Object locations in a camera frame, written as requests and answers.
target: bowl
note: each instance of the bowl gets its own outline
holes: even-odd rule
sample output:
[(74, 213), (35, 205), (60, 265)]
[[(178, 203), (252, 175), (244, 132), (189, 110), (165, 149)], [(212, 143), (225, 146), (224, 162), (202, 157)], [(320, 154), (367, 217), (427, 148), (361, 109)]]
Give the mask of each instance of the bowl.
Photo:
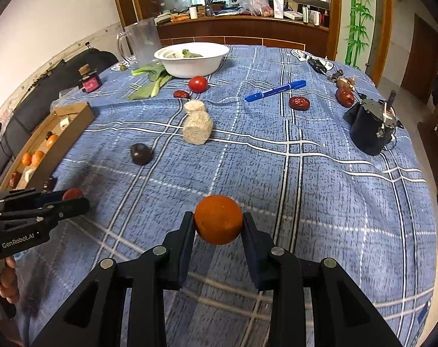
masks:
[[(200, 54), (201, 57), (183, 57), (182, 51)], [(185, 43), (161, 48), (155, 58), (161, 60), (166, 71), (176, 78), (193, 78), (214, 73), (229, 48), (216, 43)]]

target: wooden box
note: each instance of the wooden box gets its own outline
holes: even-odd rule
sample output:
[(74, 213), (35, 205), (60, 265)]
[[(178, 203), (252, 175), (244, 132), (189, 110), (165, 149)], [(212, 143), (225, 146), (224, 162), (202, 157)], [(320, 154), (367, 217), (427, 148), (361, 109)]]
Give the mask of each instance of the wooden box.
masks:
[[(70, 121), (69, 125), (65, 128), (61, 128), (60, 121), (66, 118)], [(95, 116), (87, 102), (55, 108), (32, 133), (28, 142), (26, 142), (23, 149), (19, 152), (2, 181), (0, 191), (11, 190), (9, 181), (15, 171), (21, 174), (21, 179), (15, 189), (36, 188), (37, 190), (41, 190), (46, 179), (53, 174), (63, 157), (93, 119), (95, 119)], [(58, 139), (52, 147), (47, 148), (45, 136), (49, 131), (58, 135)], [(24, 166), (21, 160), (25, 153), (33, 155), (37, 150), (43, 151), (44, 156), (31, 176), (29, 183), (26, 183), (25, 172), (35, 167), (32, 164)]]

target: wooden counter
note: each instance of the wooden counter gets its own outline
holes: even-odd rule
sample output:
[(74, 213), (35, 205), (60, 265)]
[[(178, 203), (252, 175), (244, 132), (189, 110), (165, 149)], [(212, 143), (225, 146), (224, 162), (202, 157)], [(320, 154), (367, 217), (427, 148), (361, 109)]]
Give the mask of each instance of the wooden counter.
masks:
[(158, 26), (164, 46), (209, 41), (220, 44), (248, 44), (296, 48), (325, 57), (328, 29), (290, 19), (255, 16), (203, 17)]

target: tile floor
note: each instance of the tile floor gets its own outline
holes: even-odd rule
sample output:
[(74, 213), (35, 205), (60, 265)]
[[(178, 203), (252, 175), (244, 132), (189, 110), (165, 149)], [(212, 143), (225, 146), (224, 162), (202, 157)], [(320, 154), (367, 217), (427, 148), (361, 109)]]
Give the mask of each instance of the tile floor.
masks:
[[(421, 138), (419, 137), (418, 128), (416, 127), (417, 123), (420, 121), (424, 121), (429, 115), (432, 113), (431, 107), (423, 106), (423, 103), (420, 102), (415, 96), (413, 96), (407, 90), (404, 90), (392, 83), (387, 78), (381, 78), (381, 81), (378, 85), (378, 90), (383, 95), (383, 97), (387, 98), (391, 93), (391, 90), (397, 91), (397, 97), (394, 102), (394, 109), (407, 129), (410, 138), (412, 140), (413, 148), (415, 149), (416, 157), (421, 164), (421, 168), (423, 171), (423, 177), (426, 179), (426, 184), (428, 185), (429, 193), (431, 194), (431, 199), (435, 203), (435, 219), (437, 223), (437, 189), (434, 182), (433, 173), (431, 171), (431, 167), (428, 162), (428, 158), (426, 156), (426, 152), (424, 150)], [(436, 236), (436, 254), (438, 248), (438, 238)], [(426, 320), (426, 324), (423, 330), (421, 337), (418, 340), (417, 346), (420, 346), (421, 343), (426, 339), (431, 330), (434, 328), (438, 321), (438, 271), (436, 272), (436, 283), (434, 288), (434, 295), (431, 302), (431, 308), (428, 314), (428, 319)]]

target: black couch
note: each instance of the black couch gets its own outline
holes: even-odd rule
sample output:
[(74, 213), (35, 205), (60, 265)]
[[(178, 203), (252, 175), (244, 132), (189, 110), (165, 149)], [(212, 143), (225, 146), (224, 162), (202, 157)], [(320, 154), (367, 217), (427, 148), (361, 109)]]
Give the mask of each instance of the black couch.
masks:
[(37, 83), (34, 90), (17, 106), (0, 141), (0, 184), (10, 165), (33, 130), (48, 116), (51, 103), (62, 90), (79, 84), (78, 69), (86, 64), (100, 73), (118, 61), (110, 52), (90, 48), (69, 61), (60, 62)]

